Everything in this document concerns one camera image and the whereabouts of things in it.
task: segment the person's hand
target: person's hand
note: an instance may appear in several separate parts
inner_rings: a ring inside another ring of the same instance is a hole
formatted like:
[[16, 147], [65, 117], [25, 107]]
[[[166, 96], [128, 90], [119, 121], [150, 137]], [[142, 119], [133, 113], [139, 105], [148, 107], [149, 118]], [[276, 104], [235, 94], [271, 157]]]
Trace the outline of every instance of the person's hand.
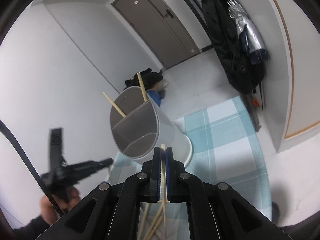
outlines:
[[[77, 205], [81, 200], [81, 198], [79, 197], [79, 191], [76, 188], [73, 188], [71, 190], [72, 198], [69, 203], [66, 203], [55, 195], [53, 195], [53, 197], [62, 210], [68, 211], [75, 205]], [[42, 198], [40, 199], [40, 211], [41, 217], [47, 224], [53, 225], [58, 220], [57, 213], [46, 196], [42, 196]]]

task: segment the door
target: door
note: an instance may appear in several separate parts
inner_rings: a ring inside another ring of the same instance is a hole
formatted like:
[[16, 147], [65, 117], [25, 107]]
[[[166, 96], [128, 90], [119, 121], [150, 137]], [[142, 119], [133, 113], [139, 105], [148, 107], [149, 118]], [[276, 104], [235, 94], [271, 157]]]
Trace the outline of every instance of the door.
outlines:
[[165, 69], [199, 53], [187, 30], [162, 0], [116, 0], [113, 6], [146, 42]]

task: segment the hanging coat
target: hanging coat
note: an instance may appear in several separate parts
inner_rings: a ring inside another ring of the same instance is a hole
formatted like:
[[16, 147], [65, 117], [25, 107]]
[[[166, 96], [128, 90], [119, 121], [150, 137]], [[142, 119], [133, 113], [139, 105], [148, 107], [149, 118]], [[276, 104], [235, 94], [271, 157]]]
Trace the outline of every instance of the hanging coat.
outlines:
[[252, 65], [241, 49], [234, 19], [229, 15], [228, 0], [202, 0], [209, 39], [229, 83], [240, 93], [249, 94], [264, 77], [262, 64]]

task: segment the plaid tablecloth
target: plaid tablecloth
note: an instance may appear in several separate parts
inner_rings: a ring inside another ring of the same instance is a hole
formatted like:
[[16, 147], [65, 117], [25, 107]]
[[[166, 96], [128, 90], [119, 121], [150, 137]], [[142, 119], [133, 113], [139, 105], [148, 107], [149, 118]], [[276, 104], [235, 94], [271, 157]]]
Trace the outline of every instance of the plaid tablecloth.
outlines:
[[[187, 115], [174, 123], [193, 145], [187, 172], [211, 184], [228, 183], [271, 219], [271, 192], [266, 165], [240, 97]], [[139, 171], [140, 164], [118, 154], [109, 182], [112, 185], [124, 182]], [[151, 204], [148, 215], [154, 216], [159, 207], [160, 203]], [[190, 239], [185, 204], [167, 205], [167, 239]]]

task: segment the tiled floor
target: tiled floor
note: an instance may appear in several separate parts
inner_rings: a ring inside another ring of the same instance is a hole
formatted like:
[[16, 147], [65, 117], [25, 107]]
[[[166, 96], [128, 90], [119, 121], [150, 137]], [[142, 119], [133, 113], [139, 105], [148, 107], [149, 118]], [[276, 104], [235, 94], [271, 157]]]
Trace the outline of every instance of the tiled floor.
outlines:
[[[213, 106], [238, 93], [228, 84], [213, 50], [197, 55], [163, 74], [170, 83], [162, 110], [171, 120]], [[265, 157], [272, 200], [279, 205], [279, 225], [296, 224], [320, 210], [320, 134], [276, 154], [261, 113], [257, 133]]]

